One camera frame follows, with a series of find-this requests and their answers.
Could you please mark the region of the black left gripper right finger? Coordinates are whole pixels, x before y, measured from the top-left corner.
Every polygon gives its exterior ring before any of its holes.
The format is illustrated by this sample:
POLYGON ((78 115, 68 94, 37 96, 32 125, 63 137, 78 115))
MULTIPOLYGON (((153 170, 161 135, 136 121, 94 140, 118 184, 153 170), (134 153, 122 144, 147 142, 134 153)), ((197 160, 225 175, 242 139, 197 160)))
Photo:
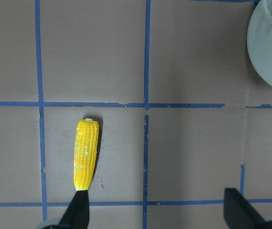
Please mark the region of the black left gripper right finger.
POLYGON ((230 229, 269 229, 270 224, 235 188, 225 188, 223 217, 230 229))

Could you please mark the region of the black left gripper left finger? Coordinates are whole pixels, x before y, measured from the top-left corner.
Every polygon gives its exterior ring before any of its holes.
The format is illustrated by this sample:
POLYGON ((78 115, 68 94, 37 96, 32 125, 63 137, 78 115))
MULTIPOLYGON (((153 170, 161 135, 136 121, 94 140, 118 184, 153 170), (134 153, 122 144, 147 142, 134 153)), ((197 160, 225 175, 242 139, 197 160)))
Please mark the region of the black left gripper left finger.
POLYGON ((58 227, 60 229, 86 229, 89 225, 88 191, 77 191, 62 216, 58 227))

